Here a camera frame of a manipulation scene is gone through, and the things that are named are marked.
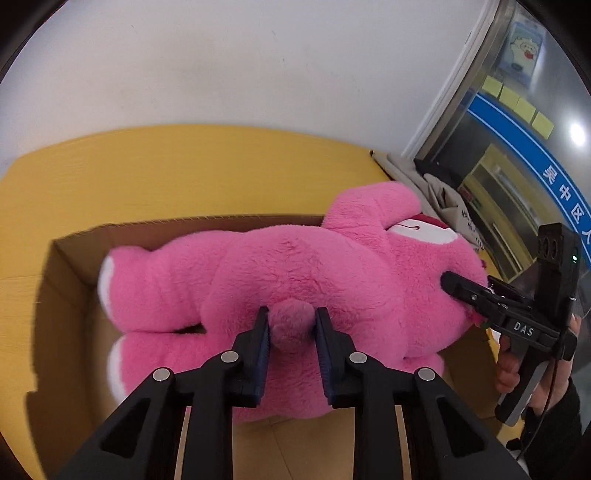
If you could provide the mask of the person's right hand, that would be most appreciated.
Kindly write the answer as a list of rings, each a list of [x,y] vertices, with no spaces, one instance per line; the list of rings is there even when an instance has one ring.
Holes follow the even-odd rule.
[[[520,361],[511,351],[509,337],[502,335],[499,347],[495,387],[500,394],[508,394],[519,384]],[[537,416],[541,416],[543,411],[549,412],[564,397],[568,389],[573,361],[574,359],[560,360],[557,369],[554,369],[554,360],[548,364],[546,372],[536,386],[528,404]]]

